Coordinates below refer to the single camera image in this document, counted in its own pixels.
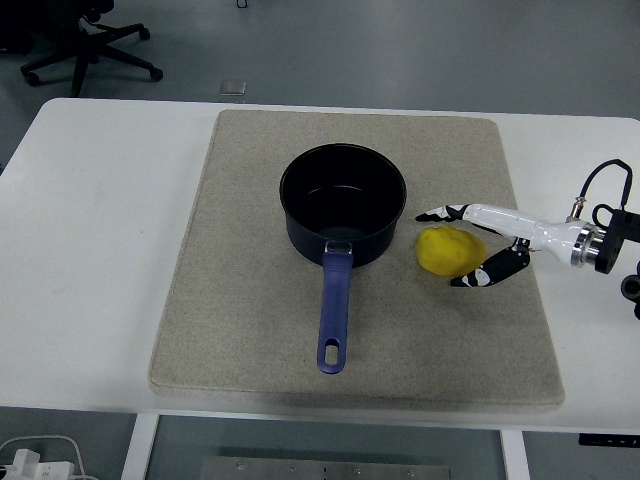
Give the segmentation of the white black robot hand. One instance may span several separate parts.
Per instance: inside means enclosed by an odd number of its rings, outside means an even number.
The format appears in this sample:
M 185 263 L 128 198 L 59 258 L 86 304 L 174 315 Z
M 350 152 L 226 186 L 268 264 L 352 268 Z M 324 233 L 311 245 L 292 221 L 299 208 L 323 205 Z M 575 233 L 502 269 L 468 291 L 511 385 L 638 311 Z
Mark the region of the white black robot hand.
M 485 260 L 480 266 L 451 281 L 453 287 L 493 286 L 525 269 L 532 251 L 547 251 L 560 262 L 580 267 L 588 262 L 588 251 L 598 228 L 573 219 L 548 223 L 522 212 L 487 204 L 445 205 L 416 217 L 419 222 L 467 221 L 476 227 L 511 237 L 513 244 Z

